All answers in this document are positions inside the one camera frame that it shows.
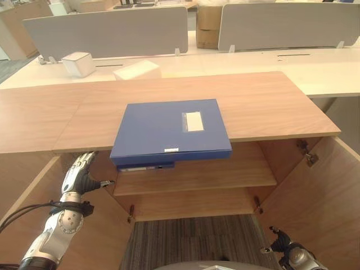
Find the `wooden cabinet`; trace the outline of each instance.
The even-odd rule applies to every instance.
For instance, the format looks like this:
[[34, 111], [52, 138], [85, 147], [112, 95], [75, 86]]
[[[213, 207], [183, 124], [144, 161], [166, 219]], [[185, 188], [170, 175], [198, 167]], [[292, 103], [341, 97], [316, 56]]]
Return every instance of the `wooden cabinet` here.
[[52, 16], [52, 13], [45, 0], [0, 11], [0, 47], [10, 60], [26, 59], [37, 53], [22, 20], [46, 16]]
[[[127, 104], [205, 98], [218, 101], [233, 147], [230, 159], [117, 172], [109, 149]], [[100, 151], [92, 175], [116, 180], [107, 192], [85, 195], [95, 211], [74, 237], [63, 270], [117, 269], [136, 221], [249, 213], [266, 233], [270, 225], [283, 229], [329, 269], [358, 269], [360, 157], [337, 137], [327, 137], [339, 129], [281, 73], [13, 89], [2, 91], [0, 99], [0, 152], [51, 153], [13, 210], [59, 197], [74, 158], [59, 153]], [[5, 113], [18, 117], [10, 124]], [[57, 119], [52, 126], [50, 118]], [[312, 166], [297, 146], [299, 139], [318, 156]], [[21, 260], [45, 218], [46, 211], [31, 213], [1, 234], [0, 242], [10, 244], [0, 245], [0, 262]]]

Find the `floor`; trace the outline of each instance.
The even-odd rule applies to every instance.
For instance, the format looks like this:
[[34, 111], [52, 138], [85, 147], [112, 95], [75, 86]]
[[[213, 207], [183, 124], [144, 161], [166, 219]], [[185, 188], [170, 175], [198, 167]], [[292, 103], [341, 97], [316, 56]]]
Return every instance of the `floor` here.
[[154, 270], [191, 260], [221, 260], [280, 269], [253, 215], [137, 222], [119, 270]]
[[36, 56], [26, 59], [26, 60], [0, 60], [0, 83], [9, 78], [12, 74], [16, 73], [23, 66], [29, 63]]

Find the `desk divider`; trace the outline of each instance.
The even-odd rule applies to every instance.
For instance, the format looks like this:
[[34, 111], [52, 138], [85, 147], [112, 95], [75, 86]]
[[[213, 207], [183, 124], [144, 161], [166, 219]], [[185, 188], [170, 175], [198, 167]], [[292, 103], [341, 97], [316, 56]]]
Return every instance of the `desk divider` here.
[[48, 60], [75, 51], [93, 58], [186, 53], [185, 7], [132, 8], [52, 16], [23, 21], [35, 46]]
[[219, 50], [336, 47], [360, 35], [360, 5], [247, 3], [223, 7]]

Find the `cabinet door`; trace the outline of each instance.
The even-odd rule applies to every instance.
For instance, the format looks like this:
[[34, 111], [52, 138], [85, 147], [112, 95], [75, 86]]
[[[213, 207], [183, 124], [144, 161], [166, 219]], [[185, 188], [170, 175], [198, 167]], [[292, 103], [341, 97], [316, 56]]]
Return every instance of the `cabinet door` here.
[[[72, 154], [53, 157], [18, 198], [8, 214], [17, 208], [57, 201], [64, 176], [74, 161]], [[133, 229], [128, 214], [104, 189], [84, 195], [95, 206], [74, 236], [59, 269], [118, 270]], [[19, 263], [33, 240], [43, 231], [49, 208], [32, 211], [0, 234], [0, 262]]]
[[329, 269], [360, 266], [360, 156], [334, 137], [321, 139], [264, 201], [257, 213], [269, 240], [276, 226], [312, 251]]

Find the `metal joint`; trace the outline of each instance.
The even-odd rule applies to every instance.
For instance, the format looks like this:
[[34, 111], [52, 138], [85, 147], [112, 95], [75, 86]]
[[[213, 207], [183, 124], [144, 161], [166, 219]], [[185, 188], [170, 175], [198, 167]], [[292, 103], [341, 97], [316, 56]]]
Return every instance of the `metal joint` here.
[[309, 167], [314, 165], [318, 160], [319, 157], [316, 154], [311, 154], [308, 150], [308, 142], [304, 139], [299, 139], [296, 142], [296, 146], [300, 150], [300, 152], [305, 156], [307, 160], [307, 164]]
[[264, 209], [261, 208], [259, 197], [254, 196], [254, 202], [255, 202], [255, 205], [256, 205], [255, 211], [259, 211], [259, 214], [264, 213]]
[[128, 223], [131, 223], [131, 219], [133, 218], [135, 206], [132, 204], [129, 209]]

